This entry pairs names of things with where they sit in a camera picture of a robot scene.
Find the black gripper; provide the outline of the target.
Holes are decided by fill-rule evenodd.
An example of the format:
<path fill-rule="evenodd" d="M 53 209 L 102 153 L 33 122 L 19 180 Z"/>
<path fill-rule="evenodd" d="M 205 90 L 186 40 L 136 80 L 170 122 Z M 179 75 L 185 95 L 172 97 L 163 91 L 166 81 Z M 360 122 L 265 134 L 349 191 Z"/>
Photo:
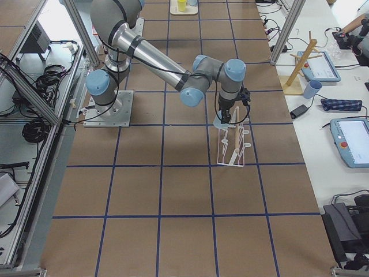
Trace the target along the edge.
<path fill-rule="evenodd" d="M 224 119 L 225 122 L 229 122 L 231 120 L 231 114 L 229 109 L 235 104 L 235 99 L 225 99 L 221 95 L 218 97 L 219 110 L 221 112 L 221 119 Z"/>

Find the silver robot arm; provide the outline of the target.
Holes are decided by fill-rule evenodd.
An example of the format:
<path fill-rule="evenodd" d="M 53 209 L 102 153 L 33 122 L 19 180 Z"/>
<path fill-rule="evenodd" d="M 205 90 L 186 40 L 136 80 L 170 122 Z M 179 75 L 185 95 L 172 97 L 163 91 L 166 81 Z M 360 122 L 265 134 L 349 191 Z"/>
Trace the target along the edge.
<path fill-rule="evenodd" d="M 182 68 L 164 55 L 133 28 L 137 16 L 144 7 L 144 1 L 93 1 L 91 21 L 97 34 L 110 50 L 107 69 L 117 70 L 121 59 L 136 59 L 151 72 L 174 87 L 180 93 L 183 104 L 197 106 L 203 99 L 211 83 L 221 85 L 217 97 L 216 115 L 221 123 L 235 124 L 230 109 L 241 101 L 250 111 L 250 93 L 242 85 L 246 74 L 246 64 L 239 59 L 222 62 L 206 55 L 196 56 L 193 70 Z"/>

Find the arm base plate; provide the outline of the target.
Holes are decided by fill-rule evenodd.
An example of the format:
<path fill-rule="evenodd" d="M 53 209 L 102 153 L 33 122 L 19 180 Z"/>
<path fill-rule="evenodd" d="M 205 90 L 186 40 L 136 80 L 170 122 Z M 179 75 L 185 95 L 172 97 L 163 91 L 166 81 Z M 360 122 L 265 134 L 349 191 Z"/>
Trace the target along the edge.
<path fill-rule="evenodd" d="M 95 101 L 90 97 L 90 105 L 93 108 L 86 112 L 86 120 L 83 122 L 85 128 L 128 128 L 130 126 L 134 91 L 119 90 L 115 92 L 118 96 L 112 107 L 95 105 Z"/>

